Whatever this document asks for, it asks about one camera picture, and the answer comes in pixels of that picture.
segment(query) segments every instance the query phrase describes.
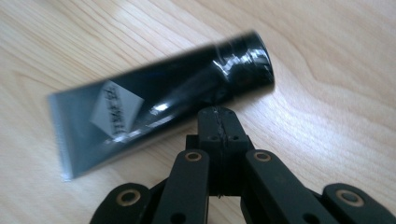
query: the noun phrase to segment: wooden table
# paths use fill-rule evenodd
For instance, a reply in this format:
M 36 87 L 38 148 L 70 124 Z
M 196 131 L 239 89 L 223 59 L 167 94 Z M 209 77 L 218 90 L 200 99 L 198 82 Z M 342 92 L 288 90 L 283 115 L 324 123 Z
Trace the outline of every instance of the wooden table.
M 344 182 L 396 214 L 396 2 L 2 1 L 0 223 L 88 223 L 116 186 L 169 175 L 196 121 L 71 182 L 61 179 L 46 97 L 251 29 L 272 92 L 227 104 L 256 148 L 310 189 Z M 236 198 L 208 223 L 244 223 Z

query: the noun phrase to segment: white label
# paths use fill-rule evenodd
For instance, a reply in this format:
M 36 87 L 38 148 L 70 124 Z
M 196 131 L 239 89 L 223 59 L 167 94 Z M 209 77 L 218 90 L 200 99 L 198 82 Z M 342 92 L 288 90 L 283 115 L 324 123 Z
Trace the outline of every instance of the white label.
M 105 83 L 96 100 L 91 122 L 113 138 L 125 136 L 144 100 L 112 81 Z

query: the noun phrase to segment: tube label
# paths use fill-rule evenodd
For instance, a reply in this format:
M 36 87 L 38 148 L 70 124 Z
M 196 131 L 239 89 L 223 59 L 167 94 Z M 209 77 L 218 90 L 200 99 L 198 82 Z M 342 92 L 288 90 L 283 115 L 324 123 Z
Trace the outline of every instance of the tube label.
M 101 89 L 91 115 L 91 123 L 113 138 L 125 136 L 144 100 L 112 81 Z

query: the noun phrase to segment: table surface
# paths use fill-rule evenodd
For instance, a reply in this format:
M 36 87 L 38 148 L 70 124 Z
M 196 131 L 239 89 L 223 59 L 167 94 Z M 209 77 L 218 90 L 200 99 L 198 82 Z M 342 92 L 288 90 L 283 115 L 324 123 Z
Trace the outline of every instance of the table surface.
M 46 97 L 256 30 L 276 85 L 227 106 L 316 192 L 343 182 L 396 214 L 396 2 L 1 1 L 0 223 L 88 223 L 116 186 L 168 177 L 191 120 L 71 182 Z M 208 223 L 244 223 L 211 198 Z

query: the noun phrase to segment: wood grain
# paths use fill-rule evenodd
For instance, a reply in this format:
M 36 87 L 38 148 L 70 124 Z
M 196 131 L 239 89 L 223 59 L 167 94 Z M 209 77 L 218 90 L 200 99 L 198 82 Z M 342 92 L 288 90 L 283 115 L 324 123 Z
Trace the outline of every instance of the wood grain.
M 116 186 L 169 175 L 195 121 L 72 182 L 46 97 L 254 29 L 273 91 L 227 104 L 310 189 L 344 182 L 396 214 L 396 2 L 1 1 L 0 223 L 88 223 Z M 236 198 L 208 223 L 243 223 Z

